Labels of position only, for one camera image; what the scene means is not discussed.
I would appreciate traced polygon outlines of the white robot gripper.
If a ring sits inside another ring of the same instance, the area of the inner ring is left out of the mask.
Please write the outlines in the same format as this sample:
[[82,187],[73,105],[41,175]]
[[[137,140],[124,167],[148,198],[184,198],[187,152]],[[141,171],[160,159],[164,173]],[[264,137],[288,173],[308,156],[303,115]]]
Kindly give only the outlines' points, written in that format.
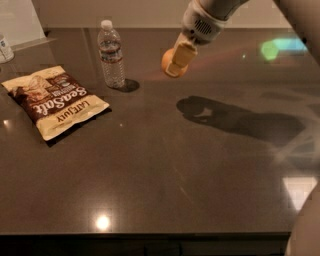
[[188,67],[198,54],[195,45],[211,43],[223,31],[225,24],[225,21],[210,15],[199,0],[191,0],[182,18],[181,33],[173,47],[173,63]]

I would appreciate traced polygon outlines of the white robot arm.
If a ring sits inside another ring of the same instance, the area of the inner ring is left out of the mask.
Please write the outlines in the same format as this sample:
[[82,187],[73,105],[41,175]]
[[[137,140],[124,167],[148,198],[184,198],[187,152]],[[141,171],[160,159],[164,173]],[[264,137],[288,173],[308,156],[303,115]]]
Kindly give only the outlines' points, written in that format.
[[[163,72],[182,76],[197,47],[211,43],[233,13],[249,0],[191,0],[174,46],[161,60]],[[273,0],[313,59],[320,64],[320,0]],[[320,183],[308,195],[289,237],[285,256],[320,256]]]

